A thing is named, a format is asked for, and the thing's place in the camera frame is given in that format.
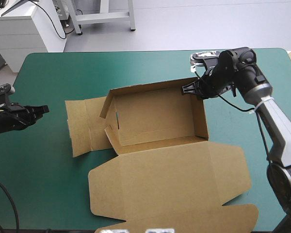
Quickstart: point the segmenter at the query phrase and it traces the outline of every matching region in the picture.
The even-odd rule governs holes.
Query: white object
[[[257,109],[258,109],[262,104],[264,104],[265,102],[267,102],[267,101],[269,101],[269,100],[274,100],[273,97],[265,97],[265,98],[261,98],[261,99],[262,99],[262,101],[261,101],[260,103],[258,103],[258,104],[256,105],[256,107],[255,107],[253,110],[250,110],[250,111],[249,111],[249,114],[253,114],[253,113],[255,113],[255,112],[257,111]]]
[[[56,34],[48,16],[32,2],[14,9],[5,16],[1,14],[17,0],[10,0],[0,9],[0,54],[13,72],[19,72],[27,55],[35,52],[63,52],[66,40]],[[40,0],[61,35],[65,32],[58,19],[52,0]]]
[[[66,0],[66,3],[72,19],[72,23],[78,35],[82,34],[80,25],[92,23],[106,23],[130,20],[130,29],[132,31],[136,30],[132,0],[128,0],[128,11],[111,13],[109,12],[109,0],[100,0],[100,13],[87,15],[78,15],[73,0]]]
[[[102,230],[100,233],[129,233],[128,230]]]
[[[175,233],[175,229],[147,229],[145,233]]]

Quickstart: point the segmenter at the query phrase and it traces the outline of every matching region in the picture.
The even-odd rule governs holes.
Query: cable tie
[[[269,101],[269,100],[273,100],[274,98],[273,97],[266,97],[264,98],[260,103],[258,103],[255,108],[251,111],[249,111],[249,114],[253,114],[256,112],[256,110],[262,105],[264,104],[265,102]]]

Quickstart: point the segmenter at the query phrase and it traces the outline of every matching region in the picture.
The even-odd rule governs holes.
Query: box lid
[[[217,208],[251,187],[243,151],[207,141],[122,154],[88,178],[93,214],[123,220]]]

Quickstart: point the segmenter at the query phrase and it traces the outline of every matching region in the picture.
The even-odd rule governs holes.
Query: cabinet drawer
[[[45,48],[43,40],[38,34],[0,35],[1,49],[31,49]]]
[[[39,34],[32,19],[0,20],[0,35]]]
[[[42,48],[0,50],[1,56],[5,59],[6,63],[13,72],[19,72],[27,55],[35,52],[47,52],[47,50]]]

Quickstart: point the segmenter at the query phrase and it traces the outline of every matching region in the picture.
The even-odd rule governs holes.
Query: metal table frame
[[[67,7],[72,23],[78,35],[82,35],[81,25],[92,23],[106,23],[117,21],[130,21],[130,30],[136,30],[133,0],[128,0],[128,11],[109,12],[109,0],[100,0],[100,11],[97,14],[78,15],[73,0],[67,0]]]

